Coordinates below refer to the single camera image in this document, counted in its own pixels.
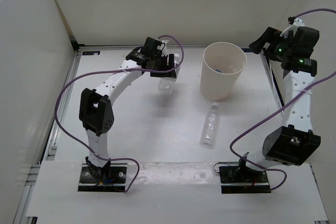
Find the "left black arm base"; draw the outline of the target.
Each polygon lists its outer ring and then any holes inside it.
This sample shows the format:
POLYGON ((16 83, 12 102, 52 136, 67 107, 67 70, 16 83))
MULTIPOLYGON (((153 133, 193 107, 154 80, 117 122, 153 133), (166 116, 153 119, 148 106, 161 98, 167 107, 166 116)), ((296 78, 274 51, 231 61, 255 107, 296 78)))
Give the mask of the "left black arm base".
POLYGON ((89 167, 83 164, 78 182, 78 191, 121 193, 125 191, 127 168, 128 165, 125 163, 111 164, 107 174, 101 180, 92 177, 89 167))

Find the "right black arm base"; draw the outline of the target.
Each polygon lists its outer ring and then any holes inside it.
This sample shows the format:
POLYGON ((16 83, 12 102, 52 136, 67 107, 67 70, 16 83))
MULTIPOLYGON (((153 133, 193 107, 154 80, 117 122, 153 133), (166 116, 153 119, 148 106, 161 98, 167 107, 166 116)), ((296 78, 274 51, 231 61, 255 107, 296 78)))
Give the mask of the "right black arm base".
POLYGON ((267 194, 271 193, 266 172, 238 166, 220 166, 222 194, 267 194))

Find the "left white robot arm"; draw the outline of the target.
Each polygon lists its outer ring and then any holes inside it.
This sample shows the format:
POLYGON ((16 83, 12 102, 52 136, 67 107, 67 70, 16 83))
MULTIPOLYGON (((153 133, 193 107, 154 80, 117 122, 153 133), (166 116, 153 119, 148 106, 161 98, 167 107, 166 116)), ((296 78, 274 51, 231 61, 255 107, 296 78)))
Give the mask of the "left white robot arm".
POLYGON ((181 61, 179 54, 167 51, 166 40, 148 37, 142 47, 133 49, 119 67, 120 72, 112 74, 94 89, 84 89, 81 93, 79 119, 86 130, 90 154, 86 164, 91 176, 99 182, 110 177, 107 135, 114 123, 112 106, 119 95, 150 70, 151 77, 176 80, 181 61))

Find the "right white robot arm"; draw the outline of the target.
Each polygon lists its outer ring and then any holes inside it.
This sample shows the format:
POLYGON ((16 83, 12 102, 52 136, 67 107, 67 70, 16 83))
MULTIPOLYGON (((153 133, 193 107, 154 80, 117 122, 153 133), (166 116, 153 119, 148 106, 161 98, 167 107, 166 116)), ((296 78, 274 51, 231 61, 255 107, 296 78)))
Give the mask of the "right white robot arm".
POLYGON ((249 45, 253 53, 263 52, 268 60, 281 63, 286 97, 281 127, 266 136, 260 150, 240 158, 236 168, 240 181, 277 165, 300 166, 320 146, 321 137, 313 133, 307 90, 317 75, 317 61, 310 56, 319 37, 318 30, 303 25, 285 31, 268 27, 249 45))

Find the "clear bottle green white label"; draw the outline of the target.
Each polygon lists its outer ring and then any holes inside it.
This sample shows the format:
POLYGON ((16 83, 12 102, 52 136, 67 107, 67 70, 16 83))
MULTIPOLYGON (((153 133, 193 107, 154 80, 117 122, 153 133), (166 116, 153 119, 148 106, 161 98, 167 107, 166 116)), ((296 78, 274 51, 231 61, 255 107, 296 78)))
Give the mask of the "clear bottle green white label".
MULTIPOLYGON (((177 66, 181 61, 179 54, 174 54, 174 65, 177 66)), ((158 90, 164 94, 171 94, 177 78, 164 77, 160 79, 158 90)))

